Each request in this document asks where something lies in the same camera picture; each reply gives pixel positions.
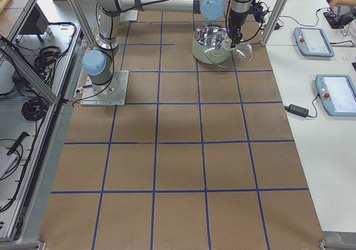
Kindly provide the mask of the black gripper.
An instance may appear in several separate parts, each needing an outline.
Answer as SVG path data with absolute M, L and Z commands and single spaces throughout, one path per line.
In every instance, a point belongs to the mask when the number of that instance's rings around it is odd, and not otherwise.
M 242 39 L 241 27 L 246 21 L 246 13 L 238 13 L 229 10 L 228 30 L 231 38 L 231 45 L 237 45 Z

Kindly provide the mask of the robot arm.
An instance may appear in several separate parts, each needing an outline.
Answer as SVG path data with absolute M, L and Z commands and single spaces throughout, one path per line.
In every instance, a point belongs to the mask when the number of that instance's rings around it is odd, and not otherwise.
M 101 37 L 120 40 L 121 68 L 130 71 L 129 104 L 236 103 L 238 58 L 198 59 L 211 32 L 224 32 L 230 5 L 213 0 L 99 0 Z

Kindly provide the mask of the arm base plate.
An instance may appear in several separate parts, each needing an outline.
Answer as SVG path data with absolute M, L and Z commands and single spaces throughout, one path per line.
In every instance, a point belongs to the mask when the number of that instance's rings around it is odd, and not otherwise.
M 138 10 L 130 10 L 120 14 L 120 22 L 136 22 Z
M 93 85 L 87 76 L 86 84 L 91 85 L 83 90 L 82 106 L 124 106 L 130 71 L 114 71 L 110 85 L 106 87 Z

